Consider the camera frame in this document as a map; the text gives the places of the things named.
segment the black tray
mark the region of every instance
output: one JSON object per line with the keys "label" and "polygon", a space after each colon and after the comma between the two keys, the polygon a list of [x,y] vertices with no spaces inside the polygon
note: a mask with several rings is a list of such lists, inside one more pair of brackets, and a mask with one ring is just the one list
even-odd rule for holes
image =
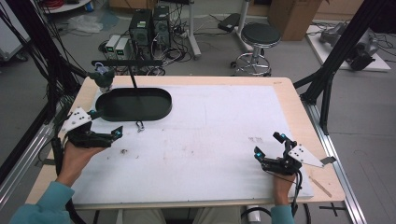
{"label": "black tray", "polygon": [[172,97],[159,88],[119,88],[101,95],[95,107],[108,121],[157,120],[171,112]]}

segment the person's leg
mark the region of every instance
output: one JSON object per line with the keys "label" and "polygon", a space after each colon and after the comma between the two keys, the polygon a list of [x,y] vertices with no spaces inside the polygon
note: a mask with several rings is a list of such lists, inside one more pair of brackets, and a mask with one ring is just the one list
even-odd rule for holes
{"label": "person's leg", "polygon": [[126,209],[122,220],[123,224],[166,224],[161,209]]}
{"label": "person's leg", "polygon": [[241,224],[241,209],[239,206],[200,208],[192,224]]}

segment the hand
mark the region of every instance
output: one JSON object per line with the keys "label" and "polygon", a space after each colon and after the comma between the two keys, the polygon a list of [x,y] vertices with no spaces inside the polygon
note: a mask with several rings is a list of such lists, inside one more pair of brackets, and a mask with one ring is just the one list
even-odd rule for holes
{"label": "hand", "polygon": [[274,174],[274,200],[275,205],[289,204],[289,190],[296,175]]}
{"label": "hand", "polygon": [[92,156],[103,150],[104,147],[75,147],[71,142],[67,142],[64,147],[64,163],[56,181],[72,187]]}

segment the white board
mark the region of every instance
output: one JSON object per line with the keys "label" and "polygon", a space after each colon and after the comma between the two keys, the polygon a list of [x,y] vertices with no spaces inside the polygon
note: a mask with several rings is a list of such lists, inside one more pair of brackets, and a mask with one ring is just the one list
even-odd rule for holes
{"label": "white board", "polygon": [[[320,28],[318,28],[316,25],[310,25],[308,28],[308,31],[306,31],[308,34],[309,33],[316,33],[320,31]],[[311,44],[312,48],[314,49],[314,52],[316,53],[320,64],[323,64],[327,57],[329,57],[330,52],[332,51],[332,46],[330,46],[329,43],[320,43],[320,33],[317,33],[315,35],[307,35],[308,42]],[[374,54],[372,56],[375,61],[367,65],[363,69],[363,71],[376,71],[376,72],[386,72],[390,70],[390,67],[382,60],[378,54]],[[347,62],[343,62],[340,66],[340,69],[346,69],[346,70],[352,70]]]}
{"label": "white board", "polygon": [[[273,133],[292,139],[272,87],[160,88],[172,95],[172,111],[163,119],[145,121],[141,133],[134,122],[93,121],[92,130],[97,133],[123,125],[123,137],[92,158],[73,186],[74,203],[272,198],[272,176],[254,159],[253,149],[258,146],[268,158],[281,157],[284,146]],[[300,196],[312,197],[302,171]]]}

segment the chair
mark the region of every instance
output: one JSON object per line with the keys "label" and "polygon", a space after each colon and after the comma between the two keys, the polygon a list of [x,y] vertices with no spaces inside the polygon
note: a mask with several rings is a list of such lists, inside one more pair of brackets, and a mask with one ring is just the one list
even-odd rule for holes
{"label": "chair", "polygon": [[264,57],[264,49],[276,46],[280,41],[280,33],[267,24],[249,23],[242,29],[241,38],[253,47],[253,52],[241,54],[231,63],[236,68],[235,73],[242,71],[256,77],[270,77],[271,67]]}

